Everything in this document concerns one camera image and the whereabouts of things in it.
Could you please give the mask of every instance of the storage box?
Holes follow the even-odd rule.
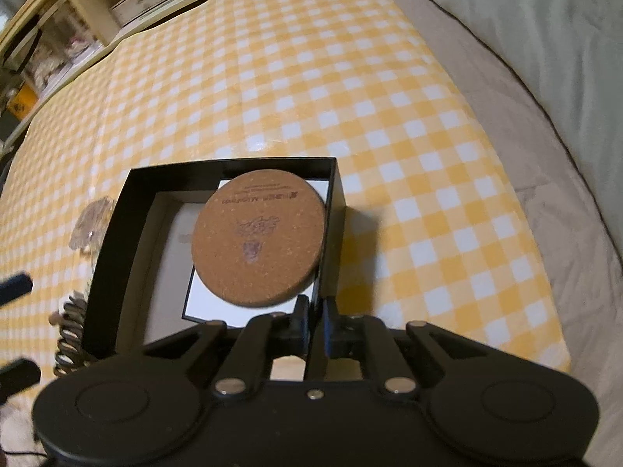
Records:
[[[194,276],[191,256],[194,223],[210,195],[227,180],[258,169],[297,174],[321,196],[326,192],[323,249],[306,293],[312,313],[320,300],[336,294],[345,200],[335,158],[213,160],[133,169],[93,276],[82,343],[88,353],[104,358],[139,349],[197,321],[219,319],[244,326],[269,311],[224,305]],[[291,305],[270,310],[287,313]]]
[[[121,26],[125,26],[130,21],[140,17],[157,5],[166,0],[122,0],[113,7],[111,11]]]

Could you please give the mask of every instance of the black cable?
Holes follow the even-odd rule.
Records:
[[[4,451],[2,452],[6,456],[42,456],[43,458],[47,458],[48,456],[45,453],[40,453],[38,451]]]

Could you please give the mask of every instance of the drawer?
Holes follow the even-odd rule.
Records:
[[[121,26],[125,26],[133,19],[144,14],[149,9],[164,2],[165,0],[122,0],[114,7],[112,12]]]

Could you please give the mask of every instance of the rivet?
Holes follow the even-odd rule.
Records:
[[[320,400],[325,396],[325,392],[322,390],[309,390],[307,392],[307,398],[310,400]]]
[[[247,389],[247,385],[238,377],[227,377],[217,381],[214,389],[221,395],[238,395]]]
[[[408,377],[392,377],[385,381],[385,389],[390,393],[400,395],[401,393],[410,393],[415,390],[415,381]]]
[[[428,323],[422,320],[413,320],[413,321],[409,321],[409,323],[407,324],[412,328],[421,328],[423,326],[426,326]]]

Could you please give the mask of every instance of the transparent plastic object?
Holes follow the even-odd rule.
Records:
[[[80,213],[74,226],[69,248],[95,256],[99,253],[112,215],[114,200],[110,197],[91,202]]]

